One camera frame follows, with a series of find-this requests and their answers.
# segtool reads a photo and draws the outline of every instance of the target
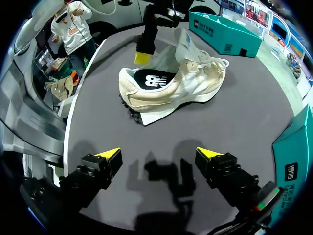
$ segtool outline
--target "white sneaker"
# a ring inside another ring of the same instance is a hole
[[[207,102],[220,89],[229,62],[196,48],[185,29],[174,31],[177,47],[169,45],[153,61],[119,73],[122,102],[132,117],[149,125],[186,102]]]

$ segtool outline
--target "round table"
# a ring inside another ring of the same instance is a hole
[[[65,172],[74,171],[88,153],[121,147],[122,167],[82,214],[129,230],[161,224],[195,234],[208,232],[233,220],[238,211],[209,187],[194,165],[196,147],[230,152],[245,171],[259,175],[263,186],[275,180],[271,144],[293,112],[259,59],[219,55],[188,30],[198,49],[229,60],[220,91],[206,104],[186,105],[146,127],[136,124],[121,104],[118,74],[123,67],[138,67],[136,40],[143,30],[110,36],[94,57],[71,107]],[[168,43],[176,43],[173,29],[159,28],[155,54]]]

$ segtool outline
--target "shoe sole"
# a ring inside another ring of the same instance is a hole
[[[195,96],[189,96],[180,100],[175,100],[174,102],[166,105],[162,105],[161,107],[158,107],[150,112],[138,112],[132,109],[122,98],[121,102],[122,104],[129,110],[130,116],[132,119],[135,120],[136,123],[147,126],[153,122],[156,122],[168,115],[170,115],[172,112],[174,112],[180,105],[192,102],[192,103],[206,103],[209,100],[211,100],[217,92],[220,90],[222,84],[217,87],[214,91],[207,93],[207,94],[201,94],[201,95],[195,95]]]

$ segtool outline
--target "person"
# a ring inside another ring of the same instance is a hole
[[[64,6],[55,14],[51,22],[52,41],[63,41],[68,58],[82,78],[86,69],[84,58],[91,60],[96,47],[86,20],[92,12],[81,2],[75,1]]]

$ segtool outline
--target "qr code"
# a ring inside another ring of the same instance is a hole
[[[225,46],[225,52],[230,52],[232,46],[233,46],[232,44],[226,44],[226,46]]]

